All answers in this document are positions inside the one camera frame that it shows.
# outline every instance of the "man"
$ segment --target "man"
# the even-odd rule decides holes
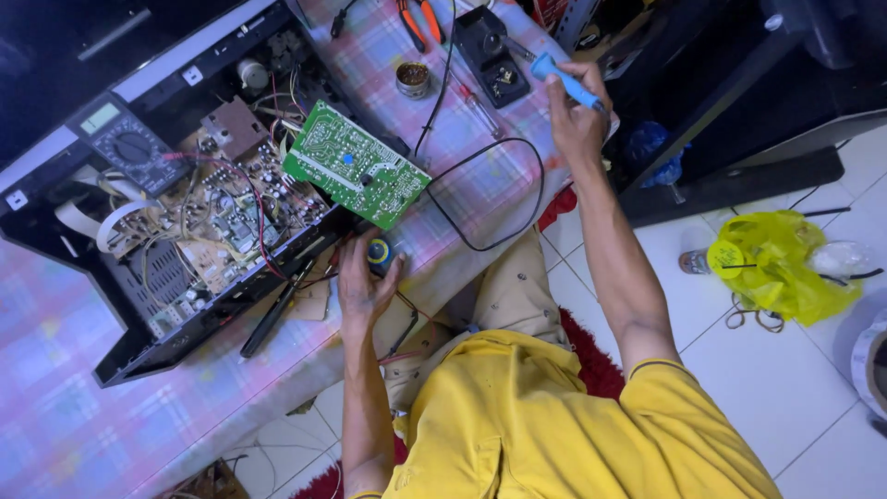
[[[596,66],[560,68],[610,109]],[[763,465],[681,365],[662,287],[601,167],[606,117],[567,108],[557,77],[546,86],[554,143],[578,193],[588,266],[627,369],[622,395],[616,402],[585,394],[535,231],[483,276],[474,317],[481,332],[463,333],[427,359],[387,365],[383,380],[372,330],[404,261],[396,259],[384,281],[372,281],[368,238],[352,241],[339,277],[345,496],[779,497]],[[423,331],[411,343],[426,345],[431,338]],[[397,467],[389,407],[409,420],[403,428],[410,454]]]

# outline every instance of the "yellow plastic bag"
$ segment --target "yellow plastic bag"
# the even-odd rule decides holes
[[[840,313],[862,295],[855,281],[840,286],[807,268],[807,257],[826,243],[826,236],[796,211],[734,217],[721,228],[718,239],[736,245],[745,265],[757,265],[732,278],[721,276],[746,309],[771,310],[786,321],[794,318],[809,326]]]

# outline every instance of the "yellow shirt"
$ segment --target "yellow shirt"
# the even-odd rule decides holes
[[[578,357],[511,331],[459,344],[422,387],[385,498],[780,497],[682,366],[645,360],[619,401]]]

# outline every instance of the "circuit board component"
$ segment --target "circuit board component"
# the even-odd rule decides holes
[[[431,177],[319,100],[283,163],[286,173],[390,229]]]

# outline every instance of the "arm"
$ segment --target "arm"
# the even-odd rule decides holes
[[[373,349],[373,326],[397,291],[404,258],[401,255],[395,259],[384,281],[374,281],[366,262],[366,247],[378,234],[378,229],[368,231],[341,250],[340,334],[345,349],[341,467],[345,497],[384,492],[394,470],[394,431]]]
[[[565,63],[564,71],[612,108],[594,64]],[[546,80],[555,145],[567,159],[579,198],[585,257],[598,301],[613,330],[625,374],[639,362],[657,358],[680,362],[671,335],[662,286],[610,189],[600,150],[606,117],[587,107],[567,108],[560,78]]]

